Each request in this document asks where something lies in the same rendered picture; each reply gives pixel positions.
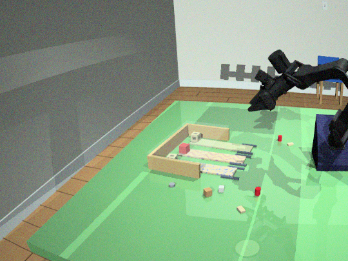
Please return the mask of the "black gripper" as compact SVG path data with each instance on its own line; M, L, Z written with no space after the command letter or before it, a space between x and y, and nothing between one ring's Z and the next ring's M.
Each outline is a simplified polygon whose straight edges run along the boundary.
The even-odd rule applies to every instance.
M263 86L262 86L263 85ZM247 109L251 111L273 110L276 105L276 100L283 94L287 94L287 87L282 81L281 76L277 76L273 85L266 90L266 85L261 83L259 92L249 102L251 106Z

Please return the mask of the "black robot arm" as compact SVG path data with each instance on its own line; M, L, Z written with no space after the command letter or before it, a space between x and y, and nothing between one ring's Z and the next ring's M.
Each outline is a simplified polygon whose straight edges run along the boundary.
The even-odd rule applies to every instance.
M337 61L333 61L318 66L311 66L310 64L303 64L299 61L290 63L285 53L280 49L273 52L268 60L273 65L278 74L281 74L282 81L288 90L292 87L304 90L310 87L315 82L336 79L341 80L348 89L348 60L340 58ZM297 68L297 72L294 72ZM255 79L266 85L268 90L275 78L271 77L265 71L259 69L255 76ZM344 150L345 143L348 140L348 103L345 109L342 111L340 108L336 112L335 116L329 124L328 141L330 150Z

